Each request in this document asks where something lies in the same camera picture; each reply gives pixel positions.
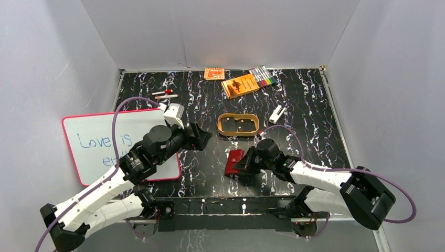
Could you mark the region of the yellow oval tray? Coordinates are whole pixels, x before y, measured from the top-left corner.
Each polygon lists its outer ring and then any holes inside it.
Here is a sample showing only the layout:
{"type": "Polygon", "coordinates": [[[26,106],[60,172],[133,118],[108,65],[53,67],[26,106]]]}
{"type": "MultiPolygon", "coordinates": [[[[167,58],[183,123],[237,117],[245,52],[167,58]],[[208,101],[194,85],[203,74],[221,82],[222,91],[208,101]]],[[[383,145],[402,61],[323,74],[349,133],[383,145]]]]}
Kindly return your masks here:
{"type": "Polygon", "coordinates": [[[254,114],[240,114],[240,113],[223,113],[221,114],[218,119],[217,119],[217,128],[218,128],[218,132],[226,137],[252,137],[254,136],[258,131],[259,131],[259,119],[256,115],[254,114]],[[234,132],[226,132],[223,131],[221,128],[221,121],[223,118],[226,117],[233,117],[236,122],[239,119],[251,119],[255,122],[256,125],[256,131],[253,132],[238,132],[238,129],[236,129],[236,131],[234,132]]]}

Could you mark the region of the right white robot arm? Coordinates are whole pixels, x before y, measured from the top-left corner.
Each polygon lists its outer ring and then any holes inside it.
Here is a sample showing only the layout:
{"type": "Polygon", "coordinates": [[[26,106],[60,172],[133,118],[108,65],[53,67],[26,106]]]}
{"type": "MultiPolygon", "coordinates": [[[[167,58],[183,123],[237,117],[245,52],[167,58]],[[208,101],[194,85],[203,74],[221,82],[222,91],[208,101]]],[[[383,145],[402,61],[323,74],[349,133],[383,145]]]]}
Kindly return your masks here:
{"type": "Polygon", "coordinates": [[[365,168],[335,171],[310,167],[300,157],[284,154],[272,139],[250,147],[233,168],[246,174],[270,170],[282,181],[305,185],[289,205],[289,210],[302,217],[316,212],[337,213],[377,230],[396,202],[394,194],[365,168]]]}

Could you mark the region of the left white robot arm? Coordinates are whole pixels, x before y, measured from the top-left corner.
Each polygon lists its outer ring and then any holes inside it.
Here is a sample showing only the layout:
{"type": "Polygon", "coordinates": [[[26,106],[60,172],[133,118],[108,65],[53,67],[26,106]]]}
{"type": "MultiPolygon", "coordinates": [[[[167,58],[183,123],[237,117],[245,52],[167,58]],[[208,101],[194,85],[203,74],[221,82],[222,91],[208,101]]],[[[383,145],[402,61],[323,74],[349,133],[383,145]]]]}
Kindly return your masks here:
{"type": "Polygon", "coordinates": [[[41,239],[50,235],[56,251],[73,251],[94,232],[120,220],[151,218],[158,210],[148,191],[139,191],[110,203],[156,173],[157,167],[181,150],[205,149],[212,137],[197,123],[188,128],[157,125],[144,135],[102,177],[82,192],[57,205],[46,204],[40,214],[47,227],[41,239]]]}

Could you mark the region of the red card holder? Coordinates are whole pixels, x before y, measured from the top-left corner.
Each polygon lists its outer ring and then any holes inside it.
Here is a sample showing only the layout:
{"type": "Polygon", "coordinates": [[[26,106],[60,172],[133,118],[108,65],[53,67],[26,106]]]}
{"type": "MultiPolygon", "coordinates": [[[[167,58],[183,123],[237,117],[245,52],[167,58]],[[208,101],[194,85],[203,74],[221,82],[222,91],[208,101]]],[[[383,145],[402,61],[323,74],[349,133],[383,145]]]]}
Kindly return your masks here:
{"type": "Polygon", "coordinates": [[[240,173],[239,170],[234,168],[234,165],[244,157],[244,154],[245,152],[242,149],[231,150],[229,152],[224,171],[226,176],[238,175],[240,173]]]}

